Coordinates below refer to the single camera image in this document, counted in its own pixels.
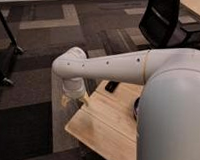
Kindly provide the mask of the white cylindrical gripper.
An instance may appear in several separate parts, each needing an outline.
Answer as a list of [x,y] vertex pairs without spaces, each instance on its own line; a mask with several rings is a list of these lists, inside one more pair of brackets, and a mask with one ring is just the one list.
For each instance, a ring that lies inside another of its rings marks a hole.
[[66,96],[62,96],[61,105],[66,105],[70,101],[70,98],[81,98],[84,105],[88,106],[89,97],[84,96],[86,89],[83,80],[83,78],[78,77],[63,80],[63,91]]

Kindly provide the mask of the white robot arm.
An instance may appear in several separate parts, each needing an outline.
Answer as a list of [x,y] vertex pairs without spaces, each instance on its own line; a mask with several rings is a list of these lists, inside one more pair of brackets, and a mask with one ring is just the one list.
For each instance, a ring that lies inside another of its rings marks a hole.
[[85,78],[138,84],[137,160],[200,160],[200,50],[144,49],[88,58],[77,46],[58,56],[52,72],[64,94],[82,98]]

